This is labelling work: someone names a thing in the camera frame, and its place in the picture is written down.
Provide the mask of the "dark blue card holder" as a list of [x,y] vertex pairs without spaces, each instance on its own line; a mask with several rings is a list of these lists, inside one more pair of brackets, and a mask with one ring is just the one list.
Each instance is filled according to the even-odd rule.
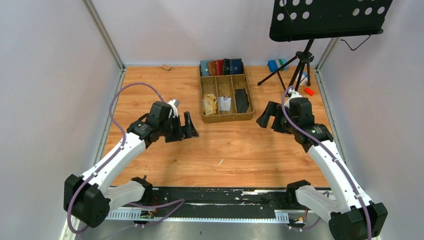
[[229,60],[229,72],[231,75],[243,74],[243,61],[241,58],[232,58]]

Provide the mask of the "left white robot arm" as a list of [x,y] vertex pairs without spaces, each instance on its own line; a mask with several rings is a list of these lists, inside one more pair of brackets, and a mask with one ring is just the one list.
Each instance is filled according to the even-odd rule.
[[184,112],[184,125],[178,113],[178,99],[156,101],[150,112],[127,128],[122,139],[100,162],[80,176],[71,174],[64,182],[63,208],[90,228],[96,228],[109,212],[130,203],[150,204],[153,185],[145,178],[133,177],[129,182],[112,186],[115,178],[152,143],[163,137],[166,143],[197,138],[190,113]]

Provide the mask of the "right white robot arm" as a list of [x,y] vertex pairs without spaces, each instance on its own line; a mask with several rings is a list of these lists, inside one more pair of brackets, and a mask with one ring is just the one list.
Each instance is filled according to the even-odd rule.
[[338,152],[328,128],[315,122],[312,104],[306,97],[292,97],[285,104],[269,101],[256,120],[266,128],[292,134],[315,161],[332,190],[334,200],[319,193],[306,180],[287,185],[291,202],[305,206],[327,222],[335,240],[371,240],[380,235],[388,216],[385,205],[375,203],[355,180]]

